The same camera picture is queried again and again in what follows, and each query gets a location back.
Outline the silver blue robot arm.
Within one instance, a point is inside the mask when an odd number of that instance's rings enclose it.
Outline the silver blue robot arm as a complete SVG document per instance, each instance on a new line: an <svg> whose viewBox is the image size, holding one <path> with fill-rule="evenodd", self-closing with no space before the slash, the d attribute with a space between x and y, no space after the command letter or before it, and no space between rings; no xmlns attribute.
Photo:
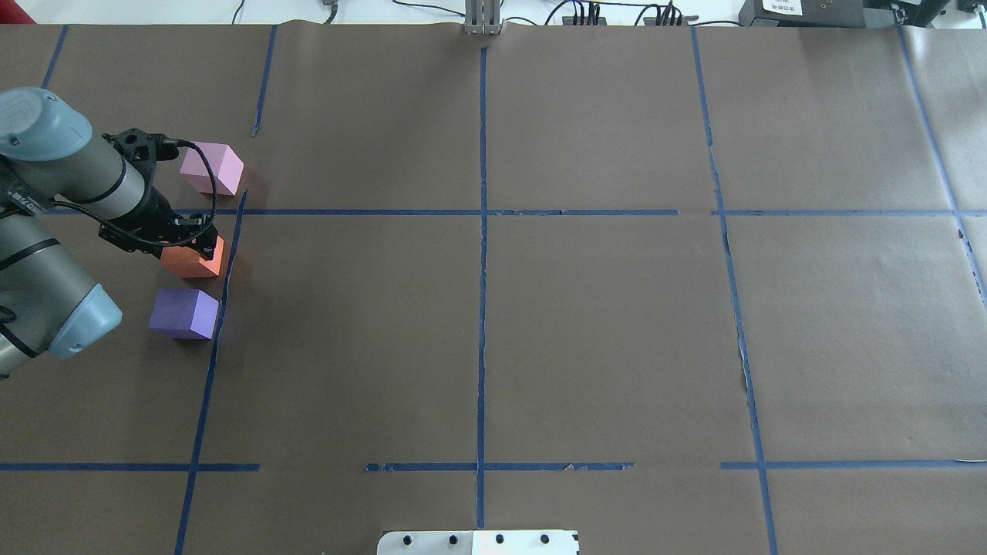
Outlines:
<svg viewBox="0 0 987 555"><path fill-rule="evenodd" d="M120 307L47 225L52 210L70 210L99 225L120 250L161 257L168 248L217 253L213 225L218 179L208 212L183 217L154 186L161 161L194 142L127 129L98 134L87 117L55 92L22 86L1 96L1 370L2 378L40 355L73 358L116 329Z"/></svg>

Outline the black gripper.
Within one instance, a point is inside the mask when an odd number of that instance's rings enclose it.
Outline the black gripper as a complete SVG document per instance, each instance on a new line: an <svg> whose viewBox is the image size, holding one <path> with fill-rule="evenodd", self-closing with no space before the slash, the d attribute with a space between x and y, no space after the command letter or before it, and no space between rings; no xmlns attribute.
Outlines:
<svg viewBox="0 0 987 555"><path fill-rule="evenodd" d="M162 257L215 257L218 236L195 234L212 225L202 214L179 214L163 204L147 205L99 226L102 239L124 252Z"/></svg>

